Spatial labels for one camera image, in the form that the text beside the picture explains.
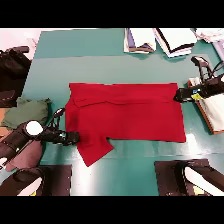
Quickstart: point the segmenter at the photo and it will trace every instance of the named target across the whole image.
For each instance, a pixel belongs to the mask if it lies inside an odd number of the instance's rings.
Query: red cloth
[[[113,149],[107,138],[186,141],[181,105],[173,100],[177,83],[69,87],[66,131],[79,132],[77,147],[87,166]]]

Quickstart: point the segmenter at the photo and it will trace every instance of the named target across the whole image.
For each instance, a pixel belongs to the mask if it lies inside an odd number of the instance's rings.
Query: green cloth
[[[24,97],[17,99],[17,107],[10,108],[1,123],[8,129],[15,129],[21,123],[36,120],[45,125],[48,118],[48,103],[50,99],[30,100]]]

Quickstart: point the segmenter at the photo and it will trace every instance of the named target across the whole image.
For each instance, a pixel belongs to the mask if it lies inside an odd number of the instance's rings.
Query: teal table
[[[193,55],[213,67],[220,60],[213,46],[203,41],[196,43],[191,55],[169,59],[159,44],[149,55],[126,54],[123,39],[124,29],[43,32],[23,95],[50,98],[52,113],[67,103],[69,82],[177,82],[183,87],[199,75],[190,60]],[[186,143],[111,140],[114,150],[90,167],[75,146],[47,143],[41,164],[73,165],[71,195],[158,195],[154,162],[160,160],[208,158],[224,173],[223,134],[210,134],[195,104],[183,104],[182,110]]]

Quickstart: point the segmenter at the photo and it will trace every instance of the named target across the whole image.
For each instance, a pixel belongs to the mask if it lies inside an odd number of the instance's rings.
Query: yellow label
[[[194,100],[201,100],[201,99],[203,99],[198,93],[195,93],[195,94],[191,95],[191,97],[192,97]]]
[[[197,187],[197,186],[193,186],[194,189],[194,193],[195,195],[199,195],[199,194],[204,194],[204,190],[202,190],[201,188]]]
[[[36,196],[37,195],[37,192],[34,191],[30,196]]]

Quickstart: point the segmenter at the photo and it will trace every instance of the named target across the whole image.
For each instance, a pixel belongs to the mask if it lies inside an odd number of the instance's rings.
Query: green tabletop
[[[50,98],[52,112],[67,103],[69,82],[177,82],[183,87],[190,77],[199,76],[190,60],[193,55],[204,57],[212,67],[220,60],[204,41],[198,41],[190,55],[173,59],[158,43],[149,55],[123,53],[123,33],[124,29],[43,32],[23,95]],[[183,104],[182,110],[186,143],[111,140],[114,150],[90,167],[75,146],[47,143],[41,164],[73,165],[71,195],[158,195],[154,162],[159,160],[208,158],[224,173],[223,134],[210,134],[195,104]]]

